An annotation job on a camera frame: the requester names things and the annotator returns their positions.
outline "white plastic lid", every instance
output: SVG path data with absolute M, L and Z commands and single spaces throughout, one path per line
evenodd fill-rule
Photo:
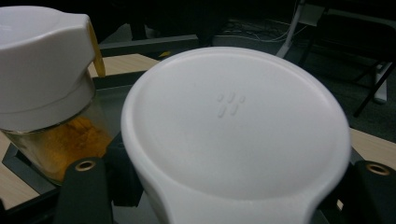
M 0 7 L 0 129 L 46 128 L 89 104 L 89 24 L 52 8 Z
M 347 120 L 330 92 L 296 65 L 250 49 L 195 49 L 158 63 L 129 92 L 121 132 L 149 195 L 175 223 L 191 214 L 202 218 L 191 223 L 241 214 L 251 217 L 239 223 L 307 221 L 350 155 Z M 230 214 L 186 212 L 184 203 L 206 197 L 192 207 L 230 206 Z

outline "metal grommet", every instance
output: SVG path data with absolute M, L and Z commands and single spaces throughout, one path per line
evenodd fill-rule
M 91 168 L 93 168 L 95 166 L 95 162 L 94 161 L 82 161 L 79 164 L 76 165 L 76 170 L 83 172 L 83 171 L 88 171 L 91 170 Z
M 377 175 L 390 175 L 390 170 L 382 165 L 369 163 L 366 165 L 366 168 Z

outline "table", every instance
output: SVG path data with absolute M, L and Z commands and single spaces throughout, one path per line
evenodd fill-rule
M 122 74 L 133 71 L 145 71 L 157 63 L 148 57 L 132 54 L 104 58 L 108 75 Z M 89 71 L 96 76 L 94 68 L 90 65 Z M 357 130 L 350 130 L 352 146 L 368 161 L 377 161 L 396 169 L 396 144 L 377 138 Z M 0 159 L 3 159 L 9 141 L 0 133 Z M 0 199 L 6 209 L 24 203 L 38 193 L 0 163 Z

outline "black chair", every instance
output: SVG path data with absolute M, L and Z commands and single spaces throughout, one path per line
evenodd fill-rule
M 357 117 L 370 100 L 374 98 L 375 93 L 396 66 L 396 31 L 393 27 L 382 22 L 356 19 L 356 17 L 348 17 L 344 14 L 340 15 L 339 13 L 331 14 L 330 12 L 331 9 L 349 11 L 350 9 L 356 10 L 357 8 L 364 8 L 362 13 L 377 12 L 377 14 L 380 15 L 380 8 L 390 7 L 391 10 L 394 9 L 394 7 L 391 6 L 394 5 L 394 3 L 388 1 L 390 5 L 387 5 L 385 2 L 380 1 L 382 5 L 379 5 L 375 3 L 375 0 L 328 1 L 318 20 L 314 34 L 298 63 L 299 66 L 304 66 L 308 53 L 314 44 L 376 60 L 376 63 L 366 69 L 356 80 L 368 74 L 368 72 L 375 69 L 377 65 L 385 63 L 386 65 L 384 66 L 388 69 L 372 87 L 367 97 L 355 111 L 354 117 Z

